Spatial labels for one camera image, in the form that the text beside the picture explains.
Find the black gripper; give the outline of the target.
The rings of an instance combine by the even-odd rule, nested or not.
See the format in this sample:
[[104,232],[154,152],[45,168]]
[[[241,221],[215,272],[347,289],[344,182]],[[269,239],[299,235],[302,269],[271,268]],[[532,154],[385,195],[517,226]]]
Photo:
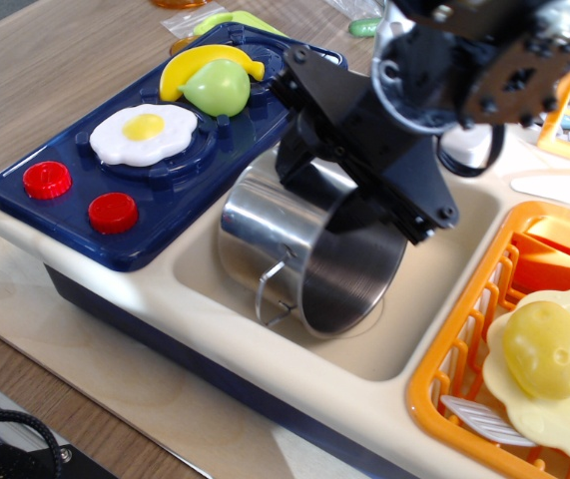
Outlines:
[[380,227],[417,244],[458,224],[459,209],[436,164],[431,134],[398,126],[368,77],[306,46],[286,50],[284,62],[272,83],[291,112],[275,165],[281,184],[309,196],[313,187],[306,171],[320,159],[356,185],[338,202],[327,231]]

